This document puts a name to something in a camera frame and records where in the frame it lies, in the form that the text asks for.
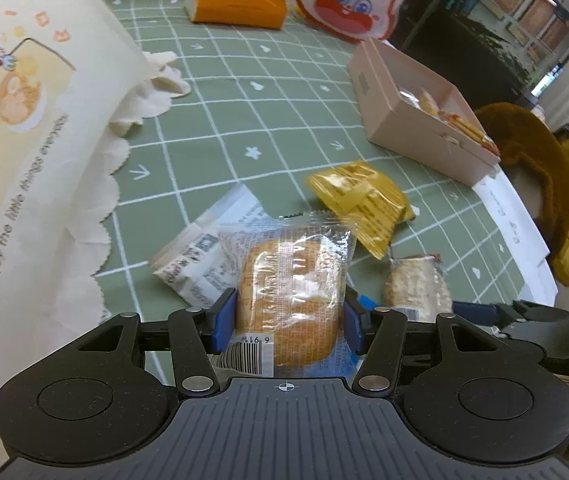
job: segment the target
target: pink box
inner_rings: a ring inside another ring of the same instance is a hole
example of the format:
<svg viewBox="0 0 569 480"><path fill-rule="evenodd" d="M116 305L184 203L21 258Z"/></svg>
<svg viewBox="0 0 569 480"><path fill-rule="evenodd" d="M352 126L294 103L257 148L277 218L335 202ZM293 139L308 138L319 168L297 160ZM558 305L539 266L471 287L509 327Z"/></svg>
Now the pink box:
<svg viewBox="0 0 569 480"><path fill-rule="evenodd" d="M442 76L371 38L355 50L347 66L367 139L473 186L500 158L434 116L406 102L400 90L418 96L424 89L440 110L481 124L459 90Z"/></svg>

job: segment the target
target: metal screw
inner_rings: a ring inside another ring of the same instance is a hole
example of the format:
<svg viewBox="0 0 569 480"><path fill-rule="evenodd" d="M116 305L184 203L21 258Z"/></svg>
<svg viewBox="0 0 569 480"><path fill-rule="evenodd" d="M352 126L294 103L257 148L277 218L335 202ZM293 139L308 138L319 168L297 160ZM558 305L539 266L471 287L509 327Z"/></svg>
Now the metal screw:
<svg viewBox="0 0 569 480"><path fill-rule="evenodd" d="M380 375L365 375L358 381L360 387L370 392L381 392L391 386L386 377Z"/></svg>
<svg viewBox="0 0 569 480"><path fill-rule="evenodd" d="M182 381L182 387L190 392L205 392L213 386L213 381L204 375L192 375Z"/></svg>

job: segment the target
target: gray ribbed plate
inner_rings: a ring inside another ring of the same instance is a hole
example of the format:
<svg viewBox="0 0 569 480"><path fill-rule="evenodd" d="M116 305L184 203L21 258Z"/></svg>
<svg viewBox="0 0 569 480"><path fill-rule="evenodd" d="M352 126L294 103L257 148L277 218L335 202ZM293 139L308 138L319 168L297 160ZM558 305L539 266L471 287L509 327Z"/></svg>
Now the gray ribbed plate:
<svg viewBox="0 0 569 480"><path fill-rule="evenodd" d="M16 459L0 480L562 480L558 458L490 468L422 443L391 402L365 399L338 379L234 379L186 400L151 444L107 464L56 468Z"/></svg>

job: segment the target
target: green tablecloth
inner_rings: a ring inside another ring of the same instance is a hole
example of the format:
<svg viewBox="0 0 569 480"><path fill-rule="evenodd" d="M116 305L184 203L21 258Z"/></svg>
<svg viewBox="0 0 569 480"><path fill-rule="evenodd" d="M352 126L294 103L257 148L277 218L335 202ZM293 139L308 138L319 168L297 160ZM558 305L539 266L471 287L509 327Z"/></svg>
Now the green tablecloth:
<svg viewBox="0 0 569 480"><path fill-rule="evenodd" d="M523 278L476 193L367 141L345 69L353 45L293 18L282 31L204 26L189 22L183 0L105 1L143 50L175 51L193 86L128 137L120 203L105 221L113 250L98 274L111 313L160 320L184 305L146 262L234 182L270 215L291 215L322 208L309 174L357 158L391 177L417 213L396 230L394 256L439 253L455 300L517 298ZM380 300L387 273L357 247L357 290ZM170 382L168 355L149 369Z"/></svg>

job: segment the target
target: red rabbit mouth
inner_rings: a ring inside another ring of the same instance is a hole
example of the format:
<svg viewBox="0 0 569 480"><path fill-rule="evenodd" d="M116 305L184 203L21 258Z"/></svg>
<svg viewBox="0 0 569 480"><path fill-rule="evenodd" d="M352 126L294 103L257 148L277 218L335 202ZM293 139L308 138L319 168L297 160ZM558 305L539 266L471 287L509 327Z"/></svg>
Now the red rabbit mouth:
<svg viewBox="0 0 569 480"><path fill-rule="evenodd" d="M345 9L337 0L316 0L314 8L324 22L350 34L365 34L373 27L371 16Z"/></svg>

